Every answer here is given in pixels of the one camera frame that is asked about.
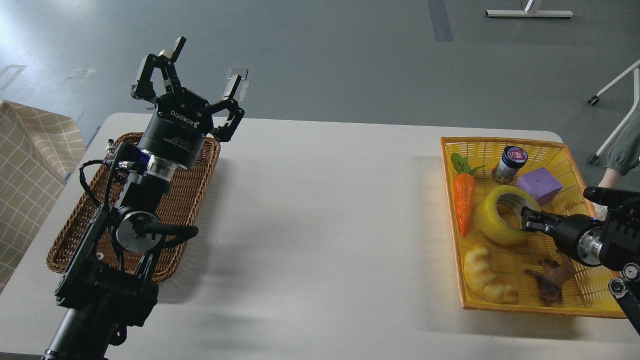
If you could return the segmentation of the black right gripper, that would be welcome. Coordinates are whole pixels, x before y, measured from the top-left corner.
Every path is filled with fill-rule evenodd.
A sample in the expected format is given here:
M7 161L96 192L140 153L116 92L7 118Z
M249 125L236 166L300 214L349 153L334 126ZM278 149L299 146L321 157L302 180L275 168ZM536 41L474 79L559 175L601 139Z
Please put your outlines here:
M602 222L591 216L576 214L558 219L553 213L522 207L520 225L530 233L548 234L557 250L574 261L601 259Z

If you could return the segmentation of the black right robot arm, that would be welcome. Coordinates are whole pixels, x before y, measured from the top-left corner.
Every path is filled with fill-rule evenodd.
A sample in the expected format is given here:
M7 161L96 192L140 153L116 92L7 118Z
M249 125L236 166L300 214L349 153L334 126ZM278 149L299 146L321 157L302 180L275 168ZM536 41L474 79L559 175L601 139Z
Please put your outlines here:
M586 187L583 197L607 207L604 220L585 214L560 216L522 207L520 227L552 237L560 253L586 267L604 266L621 276L608 289L633 328L639 327L640 225L638 192Z

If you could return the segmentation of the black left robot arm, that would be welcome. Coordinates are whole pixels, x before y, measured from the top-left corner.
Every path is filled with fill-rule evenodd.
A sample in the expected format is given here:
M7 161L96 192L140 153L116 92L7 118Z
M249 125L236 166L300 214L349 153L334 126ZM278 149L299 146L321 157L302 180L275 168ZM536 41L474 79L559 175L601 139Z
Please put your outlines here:
M228 77L210 102L185 88L175 64L186 43L149 54L131 87L154 112L142 133L109 139L103 158L78 169L82 194L46 258L62 276L55 302L66 313L44 360L103 360L109 346L142 327L158 302L160 280L198 235L202 206L223 142L244 109L235 99L247 70Z

